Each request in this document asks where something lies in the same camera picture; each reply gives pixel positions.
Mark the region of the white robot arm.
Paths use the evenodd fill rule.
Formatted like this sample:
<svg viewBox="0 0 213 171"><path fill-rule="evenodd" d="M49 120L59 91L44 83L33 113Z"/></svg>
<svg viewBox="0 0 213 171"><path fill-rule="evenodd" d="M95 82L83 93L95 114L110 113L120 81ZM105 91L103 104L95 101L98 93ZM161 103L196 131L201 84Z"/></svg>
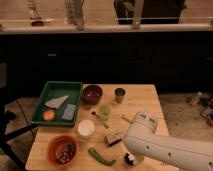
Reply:
<svg viewBox="0 0 213 171"><path fill-rule="evenodd" d="M137 112L125 136L126 148L187 171L213 171L213 142L156 135L158 120Z"/></svg>

